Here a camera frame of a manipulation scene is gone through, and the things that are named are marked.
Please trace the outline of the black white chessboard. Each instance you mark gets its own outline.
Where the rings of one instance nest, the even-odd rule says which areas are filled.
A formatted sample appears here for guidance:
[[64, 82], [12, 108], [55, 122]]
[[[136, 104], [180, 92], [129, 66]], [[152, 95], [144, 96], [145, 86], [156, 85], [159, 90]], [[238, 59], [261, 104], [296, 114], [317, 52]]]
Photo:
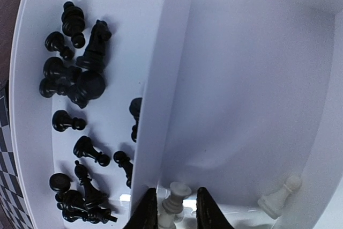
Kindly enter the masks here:
[[21, 191], [12, 148], [8, 87], [1, 89], [1, 209], [12, 228], [33, 228]]

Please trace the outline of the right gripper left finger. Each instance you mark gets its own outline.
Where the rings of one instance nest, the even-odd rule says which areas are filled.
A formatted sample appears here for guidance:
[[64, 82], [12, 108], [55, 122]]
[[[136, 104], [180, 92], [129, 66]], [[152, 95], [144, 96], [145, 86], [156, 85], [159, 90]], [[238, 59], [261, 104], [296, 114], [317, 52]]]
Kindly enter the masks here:
[[158, 201], [156, 188], [149, 188], [123, 229], [157, 229]]

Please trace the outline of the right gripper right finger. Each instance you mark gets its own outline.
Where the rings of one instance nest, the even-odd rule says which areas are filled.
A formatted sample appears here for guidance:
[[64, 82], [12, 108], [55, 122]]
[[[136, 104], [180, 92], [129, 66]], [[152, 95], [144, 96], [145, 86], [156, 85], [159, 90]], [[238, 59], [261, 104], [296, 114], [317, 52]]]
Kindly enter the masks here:
[[205, 187], [200, 187], [197, 190], [196, 207], [197, 228], [234, 229]]

